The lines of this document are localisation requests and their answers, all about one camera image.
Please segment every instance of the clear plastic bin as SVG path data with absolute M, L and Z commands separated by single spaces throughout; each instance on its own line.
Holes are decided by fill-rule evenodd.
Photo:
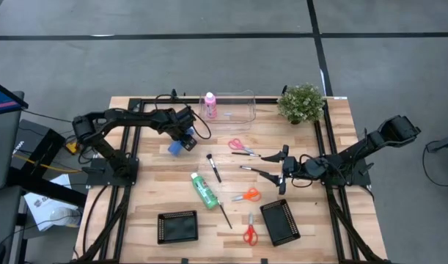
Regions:
M 199 116 L 211 130 L 248 130 L 256 118 L 256 102 L 251 90 L 243 92 L 213 92 L 216 96 L 217 116 L 208 116 L 206 94 L 199 97 Z

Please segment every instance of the pink spray bottle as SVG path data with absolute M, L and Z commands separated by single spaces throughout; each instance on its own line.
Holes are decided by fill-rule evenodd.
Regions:
M 204 99 L 206 105 L 206 115 L 209 118 L 217 117 L 217 105 L 216 105 L 216 97 L 212 94 L 212 92 L 208 92 Z

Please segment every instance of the yellow cable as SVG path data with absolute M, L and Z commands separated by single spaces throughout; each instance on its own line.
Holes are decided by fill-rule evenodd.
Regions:
M 32 161 L 29 158 L 25 158 L 25 157 L 17 155 L 17 154 L 13 154 L 13 156 L 16 157 L 16 158 L 23 159 L 24 161 L 27 161 L 27 162 L 29 162 L 31 164 L 35 164 L 36 163 L 36 162 Z M 41 167 L 45 167 L 46 169 L 52 169 L 52 170 L 55 170 L 55 171 L 58 171 L 58 172 L 65 172 L 65 173 L 79 173 L 79 172 L 82 172 L 81 170 L 60 169 L 60 168 L 56 168 L 56 167 L 45 165 L 45 164 L 40 164 L 40 166 Z

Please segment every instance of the wooden tabletop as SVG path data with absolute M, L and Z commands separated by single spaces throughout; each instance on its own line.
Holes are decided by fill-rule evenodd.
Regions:
M 113 97 L 110 107 L 127 108 L 128 97 Z M 349 103 L 346 99 L 327 98 L 338 151 L 357 142 Z M 159 105 L 161 108 L 181 105 Z M 146 111 L 153 110 L 153 105 Z M 261 104 L 256 107 L 257 117 L 248 130 L 213 130 L 212 138 L 199 139 L 191 151 L 183 150 L 177 158 L 167 148 L 171 139 L 165 133 L 158 135 L 150 128 L 142 128 L 138 151 L 140 169 L 136 185 L 132 188 L 131 200 L 122 246 L 121 263 L 178 263 L 188 258 L 190 263 L 259 263 L 267 258 L 270 263 L 337 263 L 333 231 L 324 187 L 313 183 L 309 188 L 294 188 L 287 182 L 287 191 L 278 195 L 278 188 L 255 172 L 240 169 L 240 165 L 279 174 L 281 164 L 262 161 L 259 158 L 231 155 L 227 142 L 235 137 L 261 155 L 273 155 L 283 144 L 290 146 L 290 155 L 299 157 L 306 153 L 318 156 L 317 139 L 312 123 L 291 125 L 278 115 L 276 105 Z M 329 153 L 324 122 L 321 122 L 326 152 Z M 115 128 L 106 137 L 115 148 L 120 147 L 123 128 Z M 207 135 L 202 125 L 197 130 Z M 132 145 L 131 129 L 128 147 Z M 219 169 L 219 183 L 206 159 L 208 153 Z M 233 225 L 231 230 L 219 207 L 206 209 L 191 185 L 190 174 L 198 172 L 204 177 L 214 194 L 223 202 L 224 209 Z M 306 182 L 297 180 L 297 184 Z M 255 187 L 262 193 L 259 202 L 231 202 L 233 196 Z M 93 199 L 101 187 L 92 188 L 87 197 L 85 212 L 89 212 Z M 383 240 L 378 226 L 372 198 L 358 187 L 347 187 L 348 201 L 353 225 L 370 248 L 380 257 L 386 258 Z M 108 210 L 111 187 L 98 200 L 87 233 L 87 248 L 103 229 Z M 271 244 L 262 219 L 260 206 L 278 199 L 286 199 L 294 216 L 301 238 L 281 246 Z M 157 244 L 157 215 L 183 210 L 196 210 L 199 222 L 199 240 L 166 245 Z M 242 235 L 248 228 L 248 215 L 254 214 L 254 228 L 259 235 L 256 246 L 243 242 Z M 81 253 L 86 217 L 82 219 L 77 237 L 76 250 Z M 348 239 L 342 228 L 345 254 L 350 257 Z M 116 230 L 113 230 L 108 258 L 112 257 Z

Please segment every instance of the potted plant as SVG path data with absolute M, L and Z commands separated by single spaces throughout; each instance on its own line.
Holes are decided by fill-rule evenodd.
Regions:
M 287 87 L 277 103 L 279 114 L 286 117 L 293 125 L 302 121 L 319 120 L 323 115 L 325 104 L 318 92 L 318 87 L 313 84 Z

